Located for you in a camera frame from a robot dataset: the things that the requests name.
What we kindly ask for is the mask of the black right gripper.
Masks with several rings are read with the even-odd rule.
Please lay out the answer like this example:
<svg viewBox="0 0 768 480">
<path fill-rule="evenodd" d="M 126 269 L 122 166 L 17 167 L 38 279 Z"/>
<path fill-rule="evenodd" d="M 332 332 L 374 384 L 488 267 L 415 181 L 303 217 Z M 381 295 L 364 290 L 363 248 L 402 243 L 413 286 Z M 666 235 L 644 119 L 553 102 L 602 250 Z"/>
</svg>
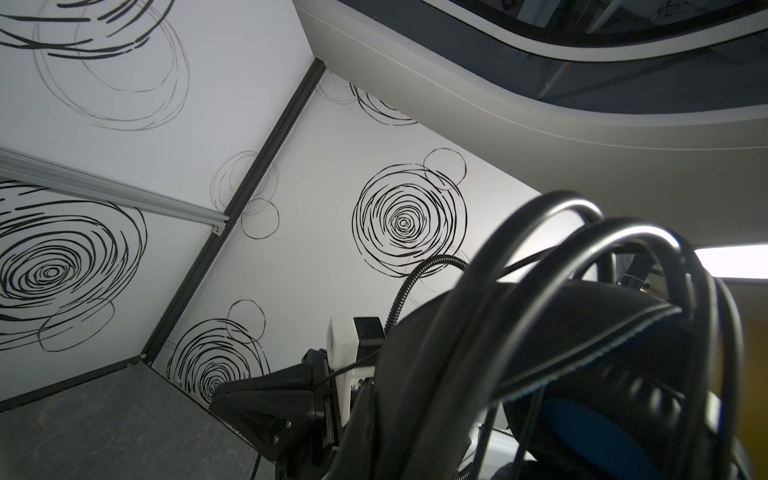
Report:
<svg viewBox="0 0 768 480">
<path fill-rule="evenodd" d="M 310 427 L 300 479 L 323 479 L 327 473 L 330 480 L 372 479 L 377 446 L 374 386 L 366 383 L 359 390 L 341 439 L 328 353 L 312 349 L 304 360 L 310 365 L 219 385 L 209 410 L 255 447 L 285 445 Z"/>
</svg>

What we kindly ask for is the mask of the black blue headphones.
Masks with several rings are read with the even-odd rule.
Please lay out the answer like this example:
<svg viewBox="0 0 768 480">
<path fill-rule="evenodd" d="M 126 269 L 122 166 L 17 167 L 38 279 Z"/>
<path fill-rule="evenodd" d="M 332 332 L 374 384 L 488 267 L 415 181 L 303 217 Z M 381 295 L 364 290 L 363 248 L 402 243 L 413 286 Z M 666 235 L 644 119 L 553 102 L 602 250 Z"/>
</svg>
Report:
<svg viewBox="0 0 768 480">
<path fill-rule="evenodd" d="M 735 301 L 681 236 L 573 192 L 525 204 L 379 357 L 369 473 L 447 479 L 502 404 L 510 476 L 741 479 Z"/>
</svg>

